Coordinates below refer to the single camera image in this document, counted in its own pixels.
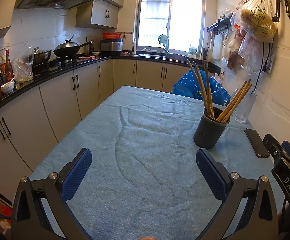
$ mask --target window frame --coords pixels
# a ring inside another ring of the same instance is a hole
[[[168,16],[168,23],[167,23],[167,36],[169,37],[169,31],[170,31],[170,24],[171,24],[171,13],[172,13],[172,1],[170,0],[170,6],[169,6],[169,16]],[[197,48],[197,54],[200,55],[202,47],[203,47],[203,35],[204,35],[204,22],[205,22],[205,0],[202,1],[202,22],[201,22],[201,29],[200,29],[200,37],[199,37],[199,43]],[[136,18],[136,41],[137,41],[137,49],[138,50],[156,50],[158,52],[164,52],[162,47],[150,47],[150,46],[139,46],[138,40],[139,40],[139,24],[140,24],[140,10],[141,10],[141,2],[142,0],[138,0],[138,8],[137,8],[137,18]],[[169,49],[170,53],[175,54],[181,54],[187,56],[187,51],[182,50],[176,50],[176,49]]]

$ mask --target smartphone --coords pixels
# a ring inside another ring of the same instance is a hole
[[[247,135],[247,138],[250,140],[250,143],[255,151],[256,157],[258,158],[268,158],[270,153],[263,145],[263,140],[258,135],[256,130],[245,129],[244,132]]]

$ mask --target blue plastic bag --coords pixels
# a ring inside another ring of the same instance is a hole
[[[205,72],[202,70],[199,71],[201,72],[203,83],[206,88]],[[225,88],[212,77],[209,77],[209,83],[211,86],[213,103],[227,106],[230,101],[230,95],[227,93]],[[203,100],[201,88],[191,70],[182,76],[182,78],[174,85],[173,94]]]

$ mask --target rice cooker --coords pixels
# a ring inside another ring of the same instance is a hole
[[[122,39],[105,39],[100,41],[102,55],[119,55],[123,51]]]

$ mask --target frosted glass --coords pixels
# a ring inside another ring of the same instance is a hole
[[[142,0],[140,6],[138,46],[163,47],[158,37],[167,35],[170,0]]]
[[[189,51],[198,48],[202,23],[202,0],[173,0],[169,48]]]

